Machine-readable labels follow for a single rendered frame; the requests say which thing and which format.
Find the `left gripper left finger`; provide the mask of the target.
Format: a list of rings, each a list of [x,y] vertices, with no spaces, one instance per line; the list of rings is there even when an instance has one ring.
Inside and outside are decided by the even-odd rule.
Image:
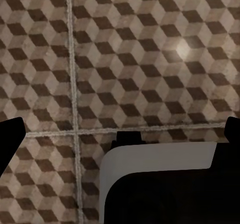
[[[21,117],[0,122],[0,176],[26,136]]]

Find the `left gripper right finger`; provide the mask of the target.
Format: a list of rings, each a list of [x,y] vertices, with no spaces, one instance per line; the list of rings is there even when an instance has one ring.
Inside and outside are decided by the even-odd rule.
[[[228,117],[224,135],[240,157],[240,119]]]

